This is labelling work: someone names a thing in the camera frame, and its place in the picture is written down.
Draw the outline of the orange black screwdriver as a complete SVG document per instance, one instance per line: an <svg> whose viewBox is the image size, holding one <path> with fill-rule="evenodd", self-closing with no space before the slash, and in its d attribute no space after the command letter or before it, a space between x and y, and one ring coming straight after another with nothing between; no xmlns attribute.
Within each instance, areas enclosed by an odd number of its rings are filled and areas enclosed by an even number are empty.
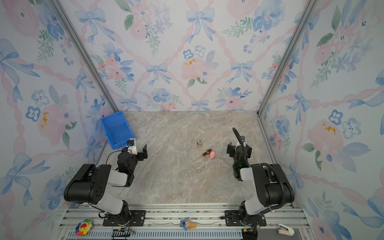
<svg viewBox="0 0 384 240"><path fill-rule="evenodd" d="M207 151L205 151L205 152L202 154L202 157L205 157L205 156L207 156L207 155L210 155L212 151L213 151L212 149L208 149Z"/></svg>

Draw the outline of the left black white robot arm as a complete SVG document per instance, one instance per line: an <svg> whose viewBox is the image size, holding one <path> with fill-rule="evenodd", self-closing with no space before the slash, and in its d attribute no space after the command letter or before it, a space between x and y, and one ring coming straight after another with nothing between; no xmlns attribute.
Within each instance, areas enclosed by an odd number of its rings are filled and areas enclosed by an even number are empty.
<svg viewBox="0 0 384 240"><path fill-rule="evenodd" d="M125 147L118 155L116 170L109 164L84 164L66 186L64 199L76 204L88 204L99 210L104 227L142 227L146 211L130 210L127 201L120 200L106 190L107 186L129 188L135 178L138 162L148 158L147 146L142 152Z"/></svg>

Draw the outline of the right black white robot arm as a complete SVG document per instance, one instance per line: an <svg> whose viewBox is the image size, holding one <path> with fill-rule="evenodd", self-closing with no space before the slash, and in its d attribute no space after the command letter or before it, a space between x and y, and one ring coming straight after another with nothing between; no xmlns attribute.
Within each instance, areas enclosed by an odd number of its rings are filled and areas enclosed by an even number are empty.
<svg viewBox="0 0 384 240"><path fill-rule="evenodd" d="M252 182L256 194L243 201L237 213L225 211L221 218L228 227L265 226L265 214L293 203L295 193L279 164L249 164L252 148L244 136L237 135L237 139L235 146L230 143L227 147L227 154L234 159L234 177L240 182Z"/></svg>

